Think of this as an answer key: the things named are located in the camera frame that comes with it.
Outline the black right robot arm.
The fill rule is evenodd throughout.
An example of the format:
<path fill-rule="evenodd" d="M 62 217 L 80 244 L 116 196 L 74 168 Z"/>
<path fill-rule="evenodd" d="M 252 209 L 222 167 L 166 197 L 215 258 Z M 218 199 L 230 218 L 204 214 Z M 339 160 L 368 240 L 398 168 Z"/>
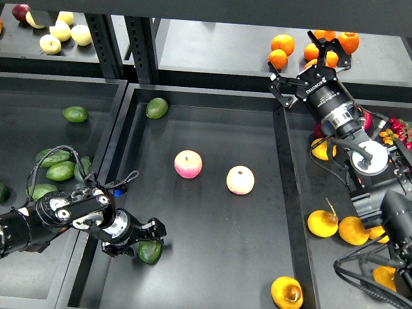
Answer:
<path fill-rule="evenodd" d="M 350 69 L 351 51 L 329 32 L 308 36 L 317 52 L 304 57 L 316 64 L 280 73 L 294 50 L 285 35 L 268 62 L 303 307 L 410 308 L 411 145 L 380 137 L 402 108 L 356 101 L 337 77 Z"/>

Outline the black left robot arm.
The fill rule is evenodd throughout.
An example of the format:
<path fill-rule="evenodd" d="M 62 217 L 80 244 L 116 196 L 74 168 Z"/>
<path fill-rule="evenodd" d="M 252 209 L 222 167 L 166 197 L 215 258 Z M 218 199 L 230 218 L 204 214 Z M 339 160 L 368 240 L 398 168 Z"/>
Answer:
<path fill-rule="evenodd" d="M 47 192 L 33 201 L 37 171 L 45 159 L 68 151 L 79 166 L 82 182 L 70 193 Z M 26 203 L 1 215 L 1 257 L 19 251 L 43 252 L 52 240 L 74 228 L 100 240 L 102 251 L 111 257 L 133 256 L 138 242 L 160 241 L 167 234 L 157 218 L 140 223 L 127 210 L 116 207 L 115 197 L 126 191 L 126 184 L 139 175 L 132 171 L 126 179 L 100 184 L 95 173 L 85 174 L 80 156 L 69 145 L 50 149 L 30 172 Z"/>

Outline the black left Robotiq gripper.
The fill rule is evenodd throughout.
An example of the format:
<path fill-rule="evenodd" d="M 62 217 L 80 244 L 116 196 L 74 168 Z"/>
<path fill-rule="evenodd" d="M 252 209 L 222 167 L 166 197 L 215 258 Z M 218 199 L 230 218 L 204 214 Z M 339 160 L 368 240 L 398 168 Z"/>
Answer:
<path fill-rule="evenodd" d="M 161 240 L 166 235 L 166 227 L 158 218 L 151 218 L 143 225 L 125 209 L 118 209 L 113 223 L 101 229 L 98 238 L 101 240 L 103 253 L 111 257 L 134 257 L 132 245 L 140 240 Z"/>

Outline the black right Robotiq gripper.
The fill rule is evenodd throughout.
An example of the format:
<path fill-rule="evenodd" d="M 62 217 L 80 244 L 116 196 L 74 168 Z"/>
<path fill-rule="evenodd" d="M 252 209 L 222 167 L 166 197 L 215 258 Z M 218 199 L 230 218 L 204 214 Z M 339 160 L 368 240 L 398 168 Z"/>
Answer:
<path fill-rule="evenodd" d="M 291 108 L 298 98 L 306 104 L 315 120 L 323 123 L 329 120 L 331 113 L 335 114 L 335 109 L 350 109 L 354 104 L 353 97 L 338 80 L 336 71 L 326 66 L 327 53 L 337 55 L 337 67 L 342 70 L 351 68 L 351 59 L 338 39 L 318 39 L 312 31 L 307 35 L 319 50 L 318 66 L 310 66 L 297 78 L 291 78 L 282 76 L 268 61 L 271 73 L 269 91 L 284 108 Z"/>

